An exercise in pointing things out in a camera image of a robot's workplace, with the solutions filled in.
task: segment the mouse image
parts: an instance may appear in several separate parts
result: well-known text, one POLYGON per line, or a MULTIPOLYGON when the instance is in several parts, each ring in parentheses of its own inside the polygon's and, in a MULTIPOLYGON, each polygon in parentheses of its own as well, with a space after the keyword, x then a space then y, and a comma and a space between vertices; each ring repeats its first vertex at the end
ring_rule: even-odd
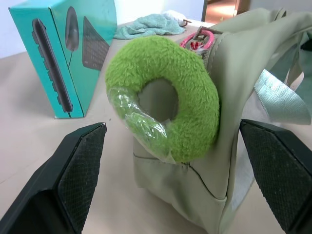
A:
POLYGON ((67 10, 65 27, 65 44, 70 51, 75 51, 79 46, 79 29, 75 9, 71 6, 67 10))

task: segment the table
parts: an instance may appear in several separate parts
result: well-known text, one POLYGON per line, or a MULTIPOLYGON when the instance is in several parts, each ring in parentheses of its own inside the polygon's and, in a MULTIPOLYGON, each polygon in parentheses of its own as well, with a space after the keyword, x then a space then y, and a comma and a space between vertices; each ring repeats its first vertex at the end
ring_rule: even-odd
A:
MULTIPOLYGON (((194 22, 186 37, 196 30, 194 22)), ((33 172, 55 151, 63 137, 77 128, 106 122, 98 184, 84 234, 205 234, 169 204, 137 188, 133 176, 133 140, 108 102, 105 69, 128 41, 114 40, 85 118, 54 119, 53 111, 27 53, 0 59, 0 218, 33 172)), ((287 126, 312 149, 307 126, 287 126)), ((283 234, 255 183, 228 234, 283 234)))

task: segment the keyboard image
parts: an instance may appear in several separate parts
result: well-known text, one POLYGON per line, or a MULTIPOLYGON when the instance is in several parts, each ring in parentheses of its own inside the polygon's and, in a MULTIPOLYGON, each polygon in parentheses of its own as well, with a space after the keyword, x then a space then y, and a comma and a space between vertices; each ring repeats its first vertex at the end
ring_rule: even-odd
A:
POLYGON ((48 76, 52 81, 52 87, 58 94, 58 103, 62 106, 64 112, 72 112, 73 105, 70 101, 62 74, 59 70, 59 65, 52 50, 46 28, 39 19, 33 20, 32 36, 35 43, 38 45, 38 50, 41 57, 44 59, 43 64, 47 69, 48 76))
POLYGON ((97 33, 89 20, 83 18, 82 64, 84 67, 102 69, 109 44, 97 33))

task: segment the plastic wrap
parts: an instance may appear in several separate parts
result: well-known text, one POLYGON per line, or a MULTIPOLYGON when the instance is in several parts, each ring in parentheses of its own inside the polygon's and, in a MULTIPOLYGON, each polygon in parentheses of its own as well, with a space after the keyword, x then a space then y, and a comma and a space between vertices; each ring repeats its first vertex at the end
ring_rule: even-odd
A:
POLYGON ((164 124, 140 109, 138 96, 134 91, 122 87, 112 88, 108 92, 108 98, 118 116, 149 153, 163 162, 176 163, 171 156, 164 124))

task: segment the green plush ring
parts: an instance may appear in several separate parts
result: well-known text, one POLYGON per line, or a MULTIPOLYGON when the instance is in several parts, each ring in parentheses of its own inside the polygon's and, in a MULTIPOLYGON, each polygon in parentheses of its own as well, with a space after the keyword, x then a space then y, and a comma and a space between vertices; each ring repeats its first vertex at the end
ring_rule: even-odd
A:
POLYGON ((219 98, 202 59, 164 37, 138 38, 125 45, 106 72, 110 103, 135 137, 160 160, 188 162, 213 144, 219 125, 219 98), (137 94, 165 78, 174 86, 179 110, 166 126, 144 113, 137 94))

